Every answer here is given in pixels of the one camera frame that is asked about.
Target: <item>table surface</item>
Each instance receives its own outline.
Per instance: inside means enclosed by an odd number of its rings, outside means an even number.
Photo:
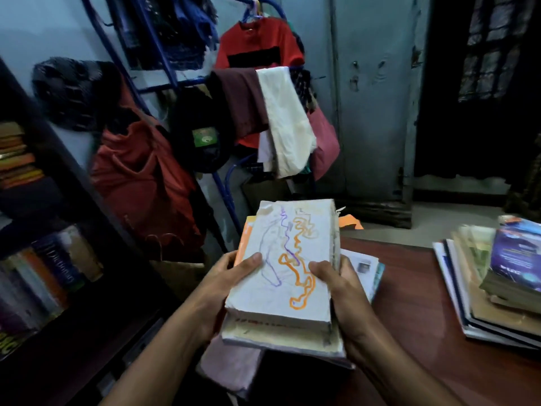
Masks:
[[[386,265],[373,307],[395,339],[466,403],[541,404],[537,353],[466,339],[429,248],[342,237]],[[308,356],[267,352],[250,404],[384,405],[366,376]]]

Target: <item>green label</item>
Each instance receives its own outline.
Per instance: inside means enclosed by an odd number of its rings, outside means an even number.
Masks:
[[[214,127],[195,129],[192,134],[196,148],[218,143],[218,133]]]

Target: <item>bookshelf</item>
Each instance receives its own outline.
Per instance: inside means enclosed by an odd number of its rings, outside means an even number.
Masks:
[[[0,209],[7,202],[28,212],[0,229],[0,259],[77,224],[103,264],[99,280],[77,291],[70,307],[0,362],[2,405],[64,405],[179,302],[1,59],[0,91],[0,121],[21,126],[47,177],[40,185],[0,191]]]

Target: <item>purple crayon scribble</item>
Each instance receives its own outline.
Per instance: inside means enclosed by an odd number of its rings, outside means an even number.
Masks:
[[[279,221],[279,219],[277,219],[276,221],[274,221],[272,224],[269,225],[269,227],[267,228],[267,230],[263,233],[263,236],[261,237],[261,242],[259,244],[259,250],[262,249],[263,247],[263,239],[265,239],[265,235],[267,235],[267,232],[269,232],[271,230],[271,228]],[[282,280],[278,277],[278,273],[276,273],[276,270],[274,269],[274,266],[272,266],[271,264],[271,261],[269,260],[269,255],[271,253],[271,248],[268,248],[268,251],[267,251],[267,256],[265,256],[265,263],[270,266],[271,270],[273,271],[274,273],[274,276],[276,276],[276,280],[277,282],[274,283],[272,280],[270,280],[269,278],[267,278],[265,276],[265,272],[264,271],[261,271],[261,275],[267,280],[267,282],[269,282],[272,286],[281,286],[282,285]]]
[[[287,214],[286,214],[286,210],[284,209],[284,207],[282,207],[282,211],[280,212],[280,216],[282,217],[282,222],[280,223],[281,226],[283,226],[284,228],[286,228],[286,238],[287,238],[287,241],[286,243],[283,245],[283,248],[293,257],[295,258],[295,260],[297,261],[297,265],[300,265],[301,262],[299,261],[299,258],[297,258],[295,256],[295,254],[293,252],[291,252],[288,248],[287,248],[287,243],[290,241],[290,238],[289,238],[289,225],[284,225],[283,222],[287,219]]]

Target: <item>hand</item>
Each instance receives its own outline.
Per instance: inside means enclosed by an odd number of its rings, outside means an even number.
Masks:
[[[310,272],[325,282],[333,299],[334,311],[344,334],[346,351],[358,360],[354,343],[362,342],[379,321],[348,257],[340,257],[340,273],[327,262],[310,262]]]
[[[198,339],[201,344],[212,339],[216,319],[230,290],[261,265],[262,255],[257,252],[229,269],[235,261],[236,254],[237,251],[234,251],[222,256],[179,308],[179,311],[192,316],[198,328]]]

